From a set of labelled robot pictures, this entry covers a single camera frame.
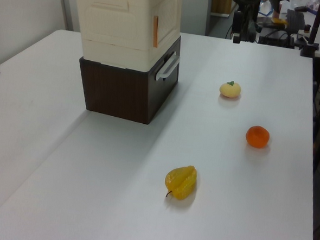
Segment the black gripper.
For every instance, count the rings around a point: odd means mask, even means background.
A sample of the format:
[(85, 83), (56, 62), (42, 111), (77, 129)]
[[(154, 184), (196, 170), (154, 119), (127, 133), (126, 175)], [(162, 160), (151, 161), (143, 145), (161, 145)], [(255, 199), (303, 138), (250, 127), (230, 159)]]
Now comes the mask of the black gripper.
[(248, 38), (250, 12), (247, 11), (247, 9), (257, 10), (260, 0), (233, 0), (233, 1), (238, 5), (238, 11), (235, 11), (233, 15), (232, 40), (233, 40), (233, 43), (239, 44), (240, 38), (242, 40), (246, 40)]

